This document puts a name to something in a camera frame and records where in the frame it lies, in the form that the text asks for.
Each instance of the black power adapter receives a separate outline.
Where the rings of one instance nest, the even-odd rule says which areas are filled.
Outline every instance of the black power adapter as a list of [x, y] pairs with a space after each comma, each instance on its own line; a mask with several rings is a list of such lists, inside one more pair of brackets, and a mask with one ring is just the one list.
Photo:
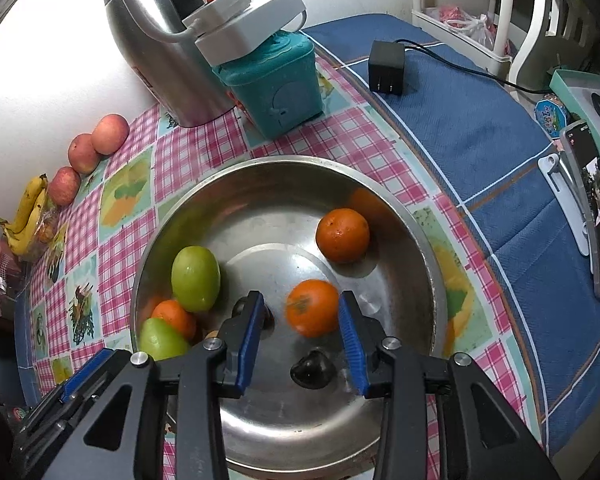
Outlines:
[[402, 95], [404, 45], [374, 41], [369, 53], [369, 89], [382, 94]]

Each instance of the checkered tablecloth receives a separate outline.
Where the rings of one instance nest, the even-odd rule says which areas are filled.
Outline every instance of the checkered tablecloth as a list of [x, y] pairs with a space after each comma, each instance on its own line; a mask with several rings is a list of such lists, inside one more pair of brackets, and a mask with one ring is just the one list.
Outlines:
[[[103, 346], [131, 349], [128, 311], [136, 266], [160, 220], [192, 186], [241, 160], [313, 155], [383, 184], [422, 225], [448, 290], [445, 351], [471, 354], [538, 438], [532, 389], [500, 285], [462, 217], [378, 110], [324, 59], [317, 58], [317, 69], [324, 114], [275, 142], [237, 109], [181, 128], [155, 105], [132, 122], [122, 149], [83, 181], [74, 204], [62, 212], [58, 235], [32, 271], [27, 297], [40, 390], [51, 390]], [[429, 478], [438, 478], [432, 402], [427, 413]], [[167, 432], [168, 479], [174, 478], [173, 453]]]

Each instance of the stainless steel kettle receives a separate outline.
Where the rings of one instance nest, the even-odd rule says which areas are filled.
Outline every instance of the stainless steel kettle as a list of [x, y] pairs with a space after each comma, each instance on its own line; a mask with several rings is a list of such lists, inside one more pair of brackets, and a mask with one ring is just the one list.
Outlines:
[[[139, 0], [166, 32], [184, 30], [182, 20], [202, 0]], [[195, 45], [195, 38], [162, 43], [142, 32], [122, 0], [104, 0], [109, 27], [120, 53], [180, 126], [207, 123], [234, 103]]]

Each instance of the banana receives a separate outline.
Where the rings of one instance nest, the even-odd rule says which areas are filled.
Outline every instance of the banana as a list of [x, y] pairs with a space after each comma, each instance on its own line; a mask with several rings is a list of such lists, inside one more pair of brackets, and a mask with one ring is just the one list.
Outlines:
[[5, 226], [2, 226], [2, 230], [4, 231], [4, 235], [7, 237], [7, 243], [9, 244], [9, 248], [13, 254], [16, 256], [22, 256], [27, 252], [27, 248], [29, 247], [29, 243], [36, 233], [36, 228], [38, 227], [38, 221], [40, 220], [40, 215], [42, 214], [42, 208], [44, 207], [46, 202], [46, 189], [40, 191], [36, 201], [34, 202], [31, 214], [29, 215], [29, 220], [25, 225], [24, 229], [15, 234], [11, 230], [7, 229]]
[[8, 222], [0, 218], [0, 226], [3, 229], [8, 229], [13, 234], [21, 232], [29, 221], [33, 205], [36, 203], [36, 199], [40, 195], [40, 192], [43, 189], [46, 189], [46, 184], [46, 174], [44, 173], [29, 180], [29, 183], [22, 194], [22, 198], [20, 199], [20, 204], [18, 205], [18, 210], [16, 211], [13, 222]]

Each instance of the smartphone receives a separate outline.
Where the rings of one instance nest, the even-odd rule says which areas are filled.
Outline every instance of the smartphone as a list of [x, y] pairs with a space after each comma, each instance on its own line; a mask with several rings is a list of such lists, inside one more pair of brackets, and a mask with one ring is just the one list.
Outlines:
[[564, 128], [560, 132], [560, 140], [584, 209], [593, 289], [600, 298], [600, 154], [584, 120]]

